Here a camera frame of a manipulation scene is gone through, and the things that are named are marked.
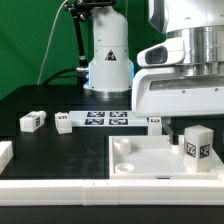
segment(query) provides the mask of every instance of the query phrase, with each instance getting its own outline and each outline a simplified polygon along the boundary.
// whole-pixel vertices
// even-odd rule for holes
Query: green backdrop
[[[20,86],[37,83],[52,24],[63,1],[0,1],[0,99]],[[126,0],[117,0],[114,8],[125,15],[125,7]],[[128,0],[129,51],[135,64],[139,51],[164,39],[148,24],[147,7],[146,0]],[[91,24],[91,19],[81,24],[89,59],[93,57]],[[62,10],[41,81],[57,71],[77,65],[78,51],[72,18]],[[66,80],[66,83],[75,84],[74,80]]]

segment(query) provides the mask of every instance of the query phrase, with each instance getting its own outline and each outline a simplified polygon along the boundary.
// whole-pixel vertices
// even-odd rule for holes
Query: white cube
[[[72,133],[72,121],[68,113],[55,114],[55,126],[59,134]]]
[[[13,157],[12,142],[2,141],[0,142],[0,174],[5,169],[9,161]]]
[[[44,124],[46,113],[44,111],[32,111],[20,118],[20,130],[23,132],[34,132]]]
[[[214,131],[201,125],[185,129],[184,165],[193,172],[206,172],[211,168]]]

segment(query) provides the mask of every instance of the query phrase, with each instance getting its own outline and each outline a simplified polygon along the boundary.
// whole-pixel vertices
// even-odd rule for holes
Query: black table
[[[45,125],[22,133],[19,118],[47,112]],[[83,95],[75,86],[24,86],[0,101],[0,141],[13,141],[14,158],[0,179],[107,179],[108,137],[145,135],[143,127],[73,128],[59,135],[54,114],[71,110],[131,110],[130,98],[102,100]],[[223,152],[222,116],[178,118],[172,126],[214,127],[216,151]],[[0,207],[1,223],[222,223],[224,206],[36,206]]]

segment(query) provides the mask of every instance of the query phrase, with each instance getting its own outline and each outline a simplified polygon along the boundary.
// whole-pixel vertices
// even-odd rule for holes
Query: block with marker
[[[32,111],[20,118],[20,130],[22,132],[34,132],[44,124],[46,113],[44,111]]]
[[[59,134],[72,133],[72,122],[68,113],[59,112],[55,114],[55,126]]]

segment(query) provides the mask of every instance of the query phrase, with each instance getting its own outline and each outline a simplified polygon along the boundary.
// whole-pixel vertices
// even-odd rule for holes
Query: cable
[[[45,52],[45,56],[44,56],[42,65],[41,65],[41,69],[40,69],[40,74],[39,74],[39,78],[38,78],[38,81],[37,81],[37,85],[40,85],[40,80],[41,80],[41,77],[43,75],[44,66],[45,66],[45,63],[46,63],[46,60],[47,60],[47,57],[48,57],[48,53],[49,53],[49,49],[50,49],[50,45],[51,45],[51,42],[52,42],[52,38],[53,38],[53,34],[54,34],[54,30],[55,30],[55,27],[56,27],[56,23],[57,23],[57,20],[58,20],[59,13],[60,13],[61,9],[63,8],[63,6],[65,5],[66,2],[67,2],[67,0],[65,0],[61,4],[61,6],[59,7],[59,9],[57,11],[57,14],[55,16],[54,23],[53,23],[53,26],[52,26],[52,29],[51,29],[51,33],[50,33],[50,37],[49,37],[48,44],[47,44],[47,49],[46,49],[46,52]]]
[[[128,19],[128,0],[126,0],[126,6],[125,6],[125,17]]]
[[[75,68],[70,68],[70,69],[64,69],[64,70],[62,70],[60,72],[57,72],[54,75],[52,75],[49,79],[45,80],[42,83],[42,85],[45,85],[45,86],[48,85],[48,83],[51,82],[53,79],[66,78],[66,76],[61,76],[61,77],[59,77],[59,76],[62,75],[62,74],[65,74],[65,73],[68,73],[68,72],[74,72],[74,71],[76,71]]]

